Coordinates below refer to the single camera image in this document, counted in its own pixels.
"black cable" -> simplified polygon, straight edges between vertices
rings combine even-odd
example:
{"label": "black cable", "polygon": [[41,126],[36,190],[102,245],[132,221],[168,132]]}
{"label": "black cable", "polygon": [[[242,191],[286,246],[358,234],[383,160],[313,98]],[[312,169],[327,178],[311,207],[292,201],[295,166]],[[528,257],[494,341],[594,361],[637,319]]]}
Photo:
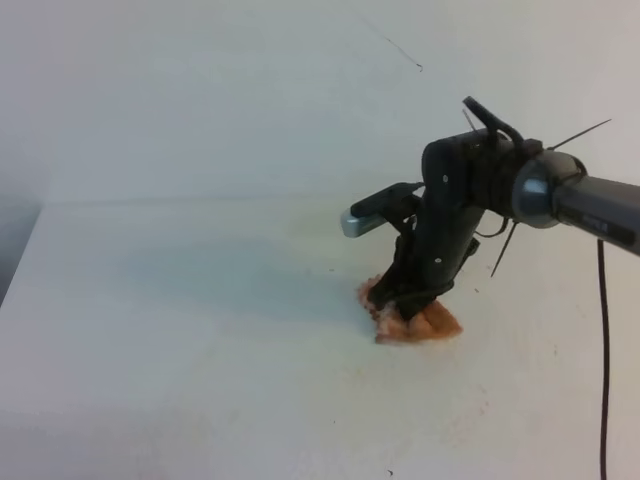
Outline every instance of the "black cable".
{"label": "black cable", "polygon": [[491,233],[489,235],[484,235],[483,233],[480,233],[479,231],[475,231],[474,233],[476,235],[478,235],[479,237],[482,238],[493,238],[493,237],[497,237],[498,235],[502,235],[504,233],[504,231],[507,229],[507,224],[509,223],[509,219],[507,217],[503,217],[502,218],[502,225],[500,225],[500,230],[498,230],[496,233]]}
{"label": "black cable", "polygon": [[604,271],[604,243],[598,239],[598,277],[600,279],[600,305],[602,307],[602,340],[604,373],[602,379],[602,417],[600,422],[600,478],[607,480],[607,425],[609,423],[609,306],[607,281]]}

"white wall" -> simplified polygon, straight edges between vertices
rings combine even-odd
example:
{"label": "white wall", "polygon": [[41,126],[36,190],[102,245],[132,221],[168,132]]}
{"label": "white wall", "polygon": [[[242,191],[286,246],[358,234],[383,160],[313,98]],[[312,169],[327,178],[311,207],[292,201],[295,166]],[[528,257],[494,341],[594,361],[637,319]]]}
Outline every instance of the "white wall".
{"label": "white wall", "polygon": [[[640,181],[636,2],[4,0],[0,124],[48,201],[367,191],[474,94]],[[367,22],[400,45],[408,61]]]}

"white table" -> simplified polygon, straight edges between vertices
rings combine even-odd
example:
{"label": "white table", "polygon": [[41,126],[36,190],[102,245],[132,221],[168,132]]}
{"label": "white table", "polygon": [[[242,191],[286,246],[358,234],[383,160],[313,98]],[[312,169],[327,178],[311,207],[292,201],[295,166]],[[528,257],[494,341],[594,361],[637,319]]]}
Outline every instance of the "white table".
{"label": "white table", "polygon": [[[443,297],[462,336],[379,346],[354,289],[394,234],[342,237],[350,200],[45,209],[0,310],[0,478],[598,478],[595,241],[522,227],[493,280],[484,241]],[[640,262],[608,254],[635,478]]]}

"chicken piece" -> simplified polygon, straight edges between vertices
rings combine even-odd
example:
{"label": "chicken piece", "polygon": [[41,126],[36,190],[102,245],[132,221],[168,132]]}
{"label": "chicken piece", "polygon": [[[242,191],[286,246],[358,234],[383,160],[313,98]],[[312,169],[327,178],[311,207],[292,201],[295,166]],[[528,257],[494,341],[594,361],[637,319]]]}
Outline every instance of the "chicken piece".
{"label": "chicken piece", "polygon": [[444,339],[459,335],[462,327],[455,317],[437,300],[427,305],[409,322],[405,322],[393,302],[381,310],[367,300],[367,294],[381,275],[370,278],[358,289],[358,300],[376,322],[377,343],[417,343],[423,340]]}

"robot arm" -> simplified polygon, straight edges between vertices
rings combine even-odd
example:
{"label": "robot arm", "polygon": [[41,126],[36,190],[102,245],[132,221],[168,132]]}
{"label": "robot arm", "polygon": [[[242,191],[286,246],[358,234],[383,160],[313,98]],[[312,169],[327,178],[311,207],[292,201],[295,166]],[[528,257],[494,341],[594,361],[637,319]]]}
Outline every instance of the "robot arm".
{"label": "robot arm", "polygon": [[453,288],[485,210],[536,228],[570,224],[640,254],[640,187],[590,177],[578,159],[523,140],[470,97],[465,104],[486,128],[430,143],[424,184],[393,185],[342,216],[349,237],[385,222],[399,232],[393,263],[369,292],[376,308],[393,301],[408,321]]}

